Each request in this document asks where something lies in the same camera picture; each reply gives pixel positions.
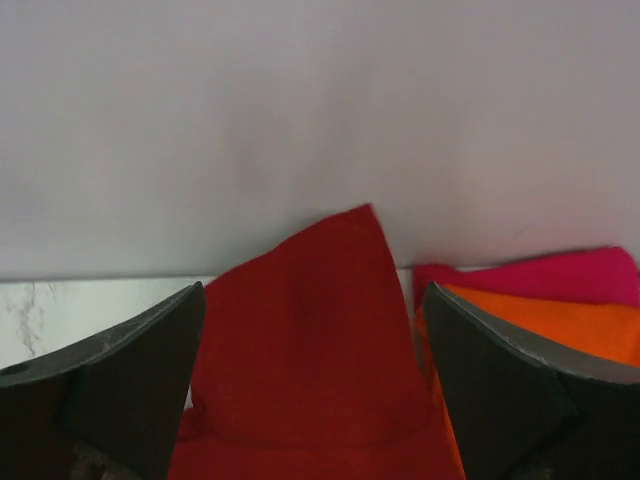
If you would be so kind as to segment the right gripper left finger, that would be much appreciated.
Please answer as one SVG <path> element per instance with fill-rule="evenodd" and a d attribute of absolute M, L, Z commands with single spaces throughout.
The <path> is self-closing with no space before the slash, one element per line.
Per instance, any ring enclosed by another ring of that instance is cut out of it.
<path fill-rule="evenodd" d="M 1 371 L 4 479 L 164 479 L 205 317 L 196 282 Z"/>

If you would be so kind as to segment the dark red t-shirt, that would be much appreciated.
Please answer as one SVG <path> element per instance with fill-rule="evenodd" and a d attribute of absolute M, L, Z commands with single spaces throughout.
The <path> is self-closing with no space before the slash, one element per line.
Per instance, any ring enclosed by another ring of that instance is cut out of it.
<path fill-rule="evenodd" d="M 205 288 L 173 479 L 455 479 L 373 209 L 330 216 Z"/>

